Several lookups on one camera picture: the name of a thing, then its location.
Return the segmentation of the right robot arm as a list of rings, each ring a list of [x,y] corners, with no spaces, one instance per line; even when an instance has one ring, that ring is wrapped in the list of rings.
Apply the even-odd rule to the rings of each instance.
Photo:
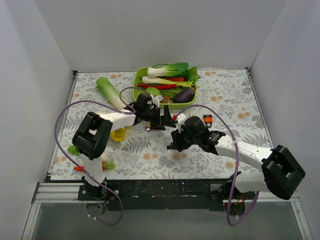
[[[171,133],[168,149],[182,152],[192,145],[217,156],[238,159],[257,169],[252,173],[240,173],[226,186],[227,195],[237,199],[247,192],[270,192],[276,197],[289,200],[300,185],[306,172],[288,148],[278,145],[267,148],[242,141],[235,142],[225,133],[209,130],[197,116],[174,116],[177,130]]]

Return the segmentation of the white celery stalk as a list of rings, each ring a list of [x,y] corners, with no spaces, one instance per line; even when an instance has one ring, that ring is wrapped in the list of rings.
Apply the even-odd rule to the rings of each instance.
[[[191,88],[196,86],[195,82],[170,81],[170,80],[159,78],[159,77],[151,78],[148,76],[141,77],[141,82],[144,84],[150,84],[150,85],[177,85],[178,87],[184,87],[184,88]]]

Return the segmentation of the white radish with leaves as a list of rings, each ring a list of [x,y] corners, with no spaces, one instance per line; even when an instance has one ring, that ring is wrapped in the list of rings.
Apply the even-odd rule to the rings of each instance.
[[[80,153],[77,151],[77,148],[76,148],[74,145],[69,146],[68,149],[67,149],[67,151],[68,151],[70,154],[74,155],[74,156],[77,156],[77,157],[80,156]],[[103,152],[103,153],[101,154],[101,161],[102,161],[102,162],[107,162],[108,159],[109,159],[109,158],[108,158],[107,153],[106,153],[106,152]]]

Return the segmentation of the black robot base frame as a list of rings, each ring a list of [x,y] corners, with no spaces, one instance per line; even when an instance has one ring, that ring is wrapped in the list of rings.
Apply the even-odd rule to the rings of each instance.
[[[125,210],[223,211],[226,204],[213,199],[212,192],[227,181],[213,179],[108,180]]]

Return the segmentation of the red chili pepper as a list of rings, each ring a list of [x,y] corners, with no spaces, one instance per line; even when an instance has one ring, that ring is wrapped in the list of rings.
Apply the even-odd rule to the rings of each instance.
[[[148,84],[138,84],[138,88],[155,88],[158,90],[170,90],[170,89],[176,89],[177,85],[176,84],[163,84],[163,85],[148,85]]]

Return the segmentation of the long green napa cabbage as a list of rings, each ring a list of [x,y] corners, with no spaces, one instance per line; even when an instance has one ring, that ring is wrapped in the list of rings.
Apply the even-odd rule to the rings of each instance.
[[[122,110],[126,105],[120,99],[119,91],[106,77],[99,77],[96,80],[96,88],[104,95],[107,101],[117,110]]]

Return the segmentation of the bok choy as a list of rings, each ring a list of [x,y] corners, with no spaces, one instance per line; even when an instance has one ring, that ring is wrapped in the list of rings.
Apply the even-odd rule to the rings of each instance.
[[[189,69],[187,62],[178,62],[172,64],[158,64],[147,69],[147,76],[150,78],[156,77],[174,77]]]

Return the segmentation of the green plastic basket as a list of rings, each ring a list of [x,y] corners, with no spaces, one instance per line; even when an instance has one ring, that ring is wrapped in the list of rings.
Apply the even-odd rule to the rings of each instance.
[[[136,72],[135,77],[134,77],[134,81],[133,81],[133,87],[137,88],[137,86],[139,84],[142,84],[142,77],[147,75],[148,68],[149,68],[148,66],[142,67]],[[161,103],[160,108],[164,109],[165,105],[168,105],[168,108],[170,110],[181,110],[181,109],[184,109],[184,108],[190,106],[191,104],[193,104],[195,102],[195,100],[197,98],[197,85],[196,84],[195,84],[194,88],[195,88],[195,93],[189,102],[186,102],[186,103]],[[132,96],[133,96],[134,101],[137,100],[140,92],[141,92],[140,90],[135,89],[135,88],[132,90]]]

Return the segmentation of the yellow white baby cabbage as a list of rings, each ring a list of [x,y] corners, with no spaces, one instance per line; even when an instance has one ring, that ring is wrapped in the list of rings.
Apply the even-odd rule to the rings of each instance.
[[[129,110],[122,109],[120,112],[106,113],[97,111],[102,119],[108,120],[112,123],[110,137],[115,142],[121,142],[126,137],[126,129],[132,127],[135,123],[136,116]]]

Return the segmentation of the purple eggplant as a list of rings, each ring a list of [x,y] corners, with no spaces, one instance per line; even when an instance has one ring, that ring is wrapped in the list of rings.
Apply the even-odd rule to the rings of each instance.
[[[173,98],[173,103],[175,104],[183,104],[183,103],[188,103],[190,102],[194,95],[195,95],[195,89],[190,87],[190,88],[186,88],[183,91],[181,91],[180,93],[178,93],[174,98]]]

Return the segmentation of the round green cabbage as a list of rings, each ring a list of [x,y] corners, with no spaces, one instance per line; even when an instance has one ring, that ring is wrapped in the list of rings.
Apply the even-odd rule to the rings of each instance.
[[[153,97],[158,97],[162,95],[161,91],[155,87],[148,87],[145,91]]]

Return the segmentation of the green leafy lettuce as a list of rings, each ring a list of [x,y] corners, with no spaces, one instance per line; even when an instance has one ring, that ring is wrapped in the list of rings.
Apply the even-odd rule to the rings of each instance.
[[[198,68],[196,66],[191,67],[187,70],[187,76],[185,77],[186,82],[196,82],[201,76],[198,74]]]

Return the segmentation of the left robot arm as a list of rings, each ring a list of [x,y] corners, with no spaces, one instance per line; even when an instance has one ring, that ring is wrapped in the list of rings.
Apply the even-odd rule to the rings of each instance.
[[[106,149],[110,133],[125,127],[133,127],[143,121],[150,123],[152,130],[174,128],[169,107],[166,105],[161,114],[161,95],[153,96],[141,93],[135,102],[125,108],[107,114],[88,112],[75,132],[72,144],[76,147],[83,161],[86,176],[84,180],[91,185],[89,194],[95,200],[106,196],[106,187],[101,155]]]

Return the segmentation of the brass padlock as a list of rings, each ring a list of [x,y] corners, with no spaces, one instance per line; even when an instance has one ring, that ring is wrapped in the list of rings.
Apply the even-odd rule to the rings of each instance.
[[[147,130],[147,132],[150,132],[150,131],[151,131],[151,124],[150,124],[150,123],[147,124],[146,130]]]

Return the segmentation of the orange carrot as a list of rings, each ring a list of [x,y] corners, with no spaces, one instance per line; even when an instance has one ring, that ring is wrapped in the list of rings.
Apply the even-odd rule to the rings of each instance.
[[[106,162],[102,162],[102,170],[108,171],[108,170],[114,170],[116,168],[114,161],[106,161]],[[73,169],[79,172],[82,172],[81,168],[84,168],[84,166],[75,166]]]

